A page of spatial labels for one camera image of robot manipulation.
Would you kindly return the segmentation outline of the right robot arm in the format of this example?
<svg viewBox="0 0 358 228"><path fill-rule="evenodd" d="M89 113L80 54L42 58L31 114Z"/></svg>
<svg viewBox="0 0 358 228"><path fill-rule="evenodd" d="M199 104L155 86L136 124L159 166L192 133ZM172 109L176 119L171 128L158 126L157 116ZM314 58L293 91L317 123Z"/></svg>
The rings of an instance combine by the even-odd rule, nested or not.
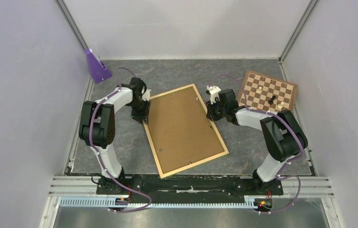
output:
<svg viewBox="0 0 358 228"><path fill-rule="evenodd" d="M234 125L262 131L268 155L252 174L252 189L264 194L271 188L273 180L280 176L284 166L303 155L308 146L308 140L295 116L288 109L270 112L239 106L231 89L208 86L206 93L210 96L206 102L206 117L209 120L224 118Z"/></svg>

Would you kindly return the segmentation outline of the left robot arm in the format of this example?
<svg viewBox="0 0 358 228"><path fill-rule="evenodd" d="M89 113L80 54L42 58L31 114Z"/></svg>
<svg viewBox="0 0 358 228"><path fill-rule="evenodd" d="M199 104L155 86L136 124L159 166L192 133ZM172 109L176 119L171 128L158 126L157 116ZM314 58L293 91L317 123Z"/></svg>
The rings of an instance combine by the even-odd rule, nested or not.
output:
<svg viewBox="0 0 358 228"><path fill-rule="evenodd" d="M145 82L133 77L129 84L120 84L112 93L96 101L85 101L82 106L78 135L94 152L108 188L115 194L126 189L124 169L119 163L113 141L116 134L115 114L122 107L131 108L131 117L147 124L151 107L150 90Z"/></svg>

